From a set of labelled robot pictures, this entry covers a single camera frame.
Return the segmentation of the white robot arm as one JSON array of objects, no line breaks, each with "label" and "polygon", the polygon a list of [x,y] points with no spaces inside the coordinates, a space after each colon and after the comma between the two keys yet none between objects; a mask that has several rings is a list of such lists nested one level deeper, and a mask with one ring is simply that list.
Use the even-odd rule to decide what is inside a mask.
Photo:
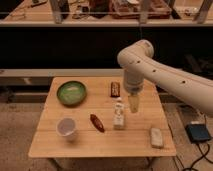
[{"label": "white robot arm", "polygon": [[146,79],[181,101],[213,117],[213,80],[203,78],[153,59],[154,48],[145,39],[122,49],[117,55],[124,69],[123,85],[129,94],[138,94]]}]

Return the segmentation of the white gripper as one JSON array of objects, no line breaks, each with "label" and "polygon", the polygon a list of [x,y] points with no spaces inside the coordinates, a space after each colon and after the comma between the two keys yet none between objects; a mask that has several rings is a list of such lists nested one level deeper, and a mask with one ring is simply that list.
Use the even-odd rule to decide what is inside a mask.
[{"label": "white gripper", "polygon": [[123,86],[124,89],[131,94],[128,96],[130,110],[132,113],[136,113],[139,108],[139,96],[137,93],[143,88],[143,77],[125,70]]}]

